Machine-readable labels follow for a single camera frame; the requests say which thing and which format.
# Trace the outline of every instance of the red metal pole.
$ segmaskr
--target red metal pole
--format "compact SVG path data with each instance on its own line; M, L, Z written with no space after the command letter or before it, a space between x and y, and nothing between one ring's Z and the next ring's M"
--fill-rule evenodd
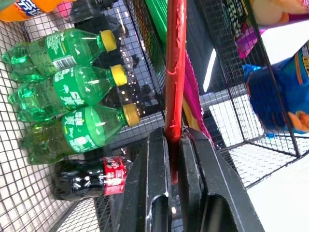
M177 154L181 135L185 67L187 1L168 1L166 121L172 183L177 183Z

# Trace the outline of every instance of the soda bottle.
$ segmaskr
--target soda bottle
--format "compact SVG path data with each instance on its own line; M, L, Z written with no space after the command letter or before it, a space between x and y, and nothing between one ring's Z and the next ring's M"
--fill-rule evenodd
M21 140L21 148L27 149L30 164L54 163L65 156L105 146L122 127L139 122L134 104L122 109L88 106L31 125Z
M22 22L32 17L53 11L62 0L16 0L0 12L4 22Z
M76 66L55 73L42 82L26 82L8 101L20 121L45 121L58 114L99 103L114 86L126 84L121 65L105 70Z
M62 160L55 164L54 196L58 200L79 201L122 193L132 164L121 156L93 162Z
M102 52L115 49L110 30L96 35L71 28L31 43L19 43L3 54L2 61L12 65L15 80L30 82L38 81L39 74L51 76L75 65L91 65Z

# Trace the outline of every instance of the bottle label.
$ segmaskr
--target bottle label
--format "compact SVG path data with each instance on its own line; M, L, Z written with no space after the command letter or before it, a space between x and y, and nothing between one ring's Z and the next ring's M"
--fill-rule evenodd
M14 5L26 16L35 17L45 13L32 0L18 0Z
M77 153L83 153L96 148L97 145L91 136L87 122L85 120L86 108L75 110L67 113L62 119L62 129L66 140L72 149ZM93 115L94 120L97 120L98 115Z
M74 77L74 68L55 73L54 88L62 105L69 110L83 106L85 100L81 98L78 83Z
M104 157L105 196L122 193L126 183L126 165L121 156Z
M65 40L64 32L56 32L46 37L46 50L58 70L67 69L77 63L70 53L68 41Z

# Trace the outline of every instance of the yellow bottle cap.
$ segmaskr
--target yellow bottle cap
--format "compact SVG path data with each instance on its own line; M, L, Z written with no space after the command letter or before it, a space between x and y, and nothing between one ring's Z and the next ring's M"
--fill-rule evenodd
M140 115L136 106L131 103L123 106L127 124L132 127L140 122Z
M111 30L101 31L101 38L107 52L113 51L117 48L116 39Z
M111 67L112 76L117 86L123 86L127 83L125 70L121 64Z

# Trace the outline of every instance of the sprite bottle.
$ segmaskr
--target sprite bottle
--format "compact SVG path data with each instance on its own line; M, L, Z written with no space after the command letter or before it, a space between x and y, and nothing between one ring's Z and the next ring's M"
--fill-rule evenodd
M23 83L10 94L8 101L18 111L18 120L39 122L95 105L111 88L124 84L126 75L121 65L108 70L76 66L56 72L42 82Z
M115 49L116 41L110 30L95 35L71 28L31 43L19 43L3 54L2 61L12 65L12 79L40 81L75 65L91 65L102 52Z
M122 109L88 106L55 120L31 125L20 145L27 149L30 164L54 163L65 156L105 146L122 127L139 122L134 104Z

